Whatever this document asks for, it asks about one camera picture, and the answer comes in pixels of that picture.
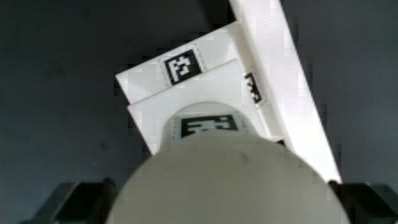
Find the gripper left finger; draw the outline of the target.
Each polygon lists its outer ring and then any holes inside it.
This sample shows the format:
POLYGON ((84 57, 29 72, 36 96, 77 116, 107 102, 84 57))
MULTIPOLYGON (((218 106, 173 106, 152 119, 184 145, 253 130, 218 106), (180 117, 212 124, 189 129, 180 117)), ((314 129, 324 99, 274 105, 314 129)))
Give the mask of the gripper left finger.
POLYGON ((116 200, 116 183, 61 183, 33 218, 20 224, 106 224, 116 200))

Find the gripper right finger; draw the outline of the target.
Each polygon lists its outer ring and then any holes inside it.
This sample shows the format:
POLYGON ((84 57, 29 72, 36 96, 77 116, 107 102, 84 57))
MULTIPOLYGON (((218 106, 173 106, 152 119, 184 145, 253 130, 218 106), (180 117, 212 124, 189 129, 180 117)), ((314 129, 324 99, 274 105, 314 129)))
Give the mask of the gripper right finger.
POLYGON ((330 182, 353 224, 398 224, 398 192, 383 183, 330 182))

